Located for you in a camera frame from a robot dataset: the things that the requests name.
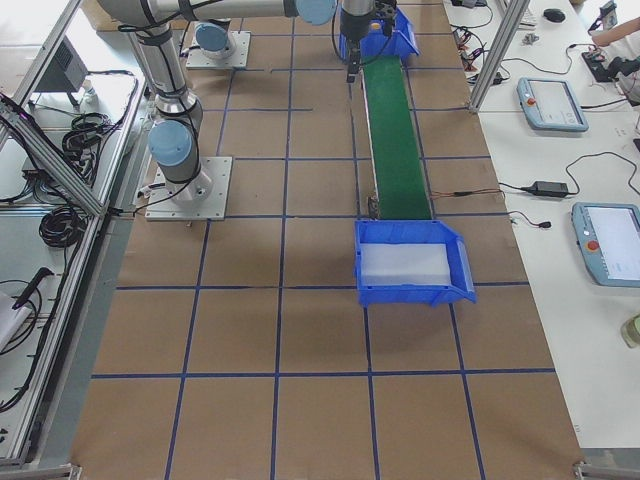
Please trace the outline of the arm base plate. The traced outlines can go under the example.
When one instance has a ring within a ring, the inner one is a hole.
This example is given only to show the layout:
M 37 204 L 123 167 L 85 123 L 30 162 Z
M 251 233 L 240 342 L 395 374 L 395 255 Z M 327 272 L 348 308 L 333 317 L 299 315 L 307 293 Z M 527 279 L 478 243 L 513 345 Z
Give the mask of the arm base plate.
M 186 68 L 190 70 L 244 70 L 251 33 L 199 29 L 189 48 Z
M 163 186 L 151 192 L 145 209 L 148 221 L 224 220 L 233 165 L 232 157 L 201 157 L 200 173 L 183 189 L 165 180 L 156 168 L 155 183 Z

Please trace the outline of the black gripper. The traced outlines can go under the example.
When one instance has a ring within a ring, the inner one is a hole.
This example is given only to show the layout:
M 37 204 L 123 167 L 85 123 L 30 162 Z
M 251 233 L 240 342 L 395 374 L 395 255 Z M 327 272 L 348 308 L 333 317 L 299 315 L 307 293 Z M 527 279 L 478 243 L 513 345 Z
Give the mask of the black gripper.
M 357 44 L 366 37 L 375 14 L 374 0 L 343 0 L 340 32 L 347 44 Z M 348 45 L 346 50 L 348 83 L 354 83 L 360 70 L 360 46 Z
M 375 1 L 375 19 L 382 26 L 384 35 L 391 35 L 395 28 L 397 16 L 396 0 L 376 0 Z

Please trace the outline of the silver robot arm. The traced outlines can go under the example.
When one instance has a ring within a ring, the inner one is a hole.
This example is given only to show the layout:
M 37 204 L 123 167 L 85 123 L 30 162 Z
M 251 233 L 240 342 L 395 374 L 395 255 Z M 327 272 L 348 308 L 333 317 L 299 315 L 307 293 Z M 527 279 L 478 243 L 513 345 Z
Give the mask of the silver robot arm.
M 156 96 L 161 121 L 149 134 L 149 150 L 165 177 L 167 201 L 194 206 L 210 194 L 212 180 L 203 172 L 199 154 L 202 105 L 187 85 L 170 23 L 202 22 L 210 32 L 197 32 L 202 50 L 223 51 L 230 42 L 224 21 L 235 18 L 299 17 L 324 25 L 339 13 L 347 43 L 347 79 L 359 72 L 361 40 L 367 35 L 376 6 L 373 1 L 101 1 L 119 22 L 118 30 L 135 37 L 139 65 Z
M 375 20 L 385 23 L 384 34 L 392 35 L 397 15 L 395 1 L 201 1 L 182 9 L 200 24 L 195 28 L 198 46 L 208 53 L 233 51 L 228 24 L 240 17 L 299 17 L 312 25 L 323 25 L 340 17 L 340 34 L 346 52 L 341 58 L 351 64 L 361 60 L 361 43 Z

